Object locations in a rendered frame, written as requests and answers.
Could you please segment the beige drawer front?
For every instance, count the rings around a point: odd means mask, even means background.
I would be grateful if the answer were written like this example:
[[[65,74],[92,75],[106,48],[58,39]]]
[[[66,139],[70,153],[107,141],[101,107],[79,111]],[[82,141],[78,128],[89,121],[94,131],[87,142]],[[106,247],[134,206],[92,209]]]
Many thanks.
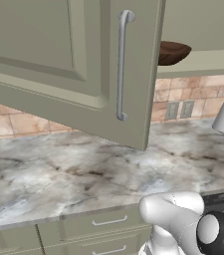
[[[123,218],[127,215],[128,219],[125,222],[109,224],[103,226],[93,226],[92,221],[104,222]],[[110,210],[105,212],[95,211],[93,214],[80,215],[64,219],[59,223],[59,230],[62,240],[69,240],[80,236],[93,235],[97,233],[119,230],[123,228],[141,225],[143,223],[139,216],[137,206]]]
[[[69,255],[92,255],[93,251],[105,252],[126,245],[124,251],[111,255],[137,255],[140,247],[148,240],[150,232],[149,226],[109,232],[100,236],[88,237],[78,242],[71,242],[67,248]]]

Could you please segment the brown wooden bowl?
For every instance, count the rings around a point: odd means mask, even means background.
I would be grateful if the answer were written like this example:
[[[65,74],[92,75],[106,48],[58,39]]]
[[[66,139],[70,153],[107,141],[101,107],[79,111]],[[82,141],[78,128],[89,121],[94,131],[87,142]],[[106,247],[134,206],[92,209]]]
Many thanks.
[[[181,43],[162,41],[159,48],[158,65],[172,66],[185,59],[192,48]]]

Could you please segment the beige base cabinet door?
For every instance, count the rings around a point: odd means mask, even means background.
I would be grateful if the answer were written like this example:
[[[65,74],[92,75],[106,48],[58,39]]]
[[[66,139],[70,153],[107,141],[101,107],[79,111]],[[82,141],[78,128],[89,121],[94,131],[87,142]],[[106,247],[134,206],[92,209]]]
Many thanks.
[[[36,227],[0,230],[0,255],[44,255]]]

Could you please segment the beige wall cabinet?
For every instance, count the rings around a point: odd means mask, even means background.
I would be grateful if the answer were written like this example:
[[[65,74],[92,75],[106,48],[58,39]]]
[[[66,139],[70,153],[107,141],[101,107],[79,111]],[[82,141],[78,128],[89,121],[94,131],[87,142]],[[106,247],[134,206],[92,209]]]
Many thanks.
[[[159,78],[224,75],[224,0],[166,0],[161,40],[192,51],[173,66],[159,66]]]

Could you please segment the grey wall outlet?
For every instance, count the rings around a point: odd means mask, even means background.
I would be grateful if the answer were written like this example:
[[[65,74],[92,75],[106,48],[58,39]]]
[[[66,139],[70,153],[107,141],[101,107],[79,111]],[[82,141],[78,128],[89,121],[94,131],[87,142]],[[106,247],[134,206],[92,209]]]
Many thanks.
[[[181,109],[180,117],[182,119],[190,118],[194,107],[193,101],[184,101]]]
[[[169,102],[167,104],[165,118],[167,120],[175,120],[177,118],[179,102]]]

